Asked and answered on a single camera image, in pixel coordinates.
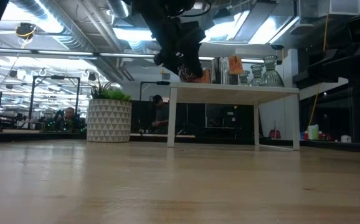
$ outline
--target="white bottle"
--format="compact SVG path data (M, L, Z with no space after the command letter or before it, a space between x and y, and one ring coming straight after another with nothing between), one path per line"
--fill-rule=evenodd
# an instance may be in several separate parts
M310 125L308 131L310 140L318 140L318 124Z

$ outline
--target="white table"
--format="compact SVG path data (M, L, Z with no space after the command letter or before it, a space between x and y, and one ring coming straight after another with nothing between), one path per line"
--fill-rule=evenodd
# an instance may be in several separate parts
M299 89L218 85L204 83L171 83L169 104L168 147L174 147L177 103L215 103L253 105L255 145L259 145L259 105L285 97L292 98L293 149L299 150Z

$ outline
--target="glass vase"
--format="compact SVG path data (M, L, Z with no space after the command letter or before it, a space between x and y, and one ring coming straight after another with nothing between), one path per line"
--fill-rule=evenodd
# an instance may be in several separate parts
M251 86L264 86L262 80L263 65L256 64L250 67L252 69L253 80L250 82Z
M250 71L244 71L244 74L240 74L240 85L249 86L249 74Z
M277 65L277 56L271 55L263 58L265 62L266 72L262 76L264 86L284 87L284 82L280 74L275 70Z

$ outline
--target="table leg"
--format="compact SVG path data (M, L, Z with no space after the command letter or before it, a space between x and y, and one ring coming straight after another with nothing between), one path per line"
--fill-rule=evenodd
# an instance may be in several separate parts
M255 130L255 145L259 145L259 102L253 103L253 127Z
M293 136L293 150L300 148L300 127L299 127L299 96L294 94L292 98L292 136Z
M178 102L178 89L170 88L169 102L169 126L168 126L168 147L174 147L174 137L176 135L176 107Z

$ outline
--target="geometric patterned planter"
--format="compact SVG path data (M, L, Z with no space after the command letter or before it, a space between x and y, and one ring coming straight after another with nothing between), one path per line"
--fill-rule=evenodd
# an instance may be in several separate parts
M130 138L131 102L90 100L87 109L87 141L128 142Z

